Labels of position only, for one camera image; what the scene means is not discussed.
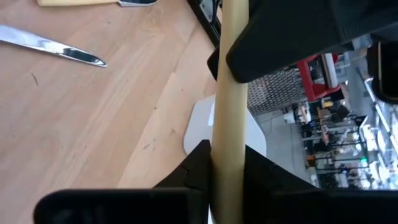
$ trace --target knife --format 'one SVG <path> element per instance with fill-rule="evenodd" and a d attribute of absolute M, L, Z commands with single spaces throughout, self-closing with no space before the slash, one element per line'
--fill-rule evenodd
<path fill-rule="evenodd" d="M 85 52 L 84 50 L 2 24 L 0 24 L 0 41 L 48 52 L 79 62 L 88 63 L 90 65 L 106 67 L 106 63 L 104 61 L 88 52 Z"/>
<path fill-rule="evenodd" d="M 82 6 L 118 2 L 122 7 L 151 6 L 157 0 L 37 0 L 40 6 Z"/>

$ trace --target kitchen counter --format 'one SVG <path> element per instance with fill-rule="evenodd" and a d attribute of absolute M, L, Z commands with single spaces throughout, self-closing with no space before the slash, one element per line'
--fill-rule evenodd
<path fill-rule="evenodd" d="M 6 24 L 90 52 L 94 67 L 0 43 L 0 219 L 31 223 L 65 188 L 152 187 L 184 158 L 194 103 L 215 92 L 213 46 L 184 0 L 39 7 L 2 0 Z"/>

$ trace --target wooden handle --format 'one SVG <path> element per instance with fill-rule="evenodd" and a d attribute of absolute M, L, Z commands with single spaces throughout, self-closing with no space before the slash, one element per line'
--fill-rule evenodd
<path fill-rule="evenodd" d="M 37 0 L 37 4 L 40 6 L 82 6 L 115 2 L 118 0 Z"/>
<path fill-rule="evenodd" d="M 215 175 L 211 209 L 217 224 L 243 223 L 248 85 L 235 81 L 225 58 L 248 20 L 248 0 L 223 1 L 218 90 L 211 141 Z"/>

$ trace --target knife handle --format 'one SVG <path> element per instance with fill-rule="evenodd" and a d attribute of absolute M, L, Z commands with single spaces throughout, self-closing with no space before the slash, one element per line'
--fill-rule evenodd
<path fill-rule="evenodd" d="M 89 4 L 115 3 L 118 0 L 37 0 L 40 6 L 82 6 Z"/>

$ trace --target white object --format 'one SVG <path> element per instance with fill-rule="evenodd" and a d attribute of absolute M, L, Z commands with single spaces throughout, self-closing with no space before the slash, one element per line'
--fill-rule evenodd
<path fill-rule="evenodd" d="M 214 95 L 195 103 L 183 141 L 187 154 L 190 154 L 202 140 L 208 139 L 211 142 L 214 105 Z M 267 155 L 266 137 L 248 109 L 246 109 L 246 145 L 263 156 Z"/>

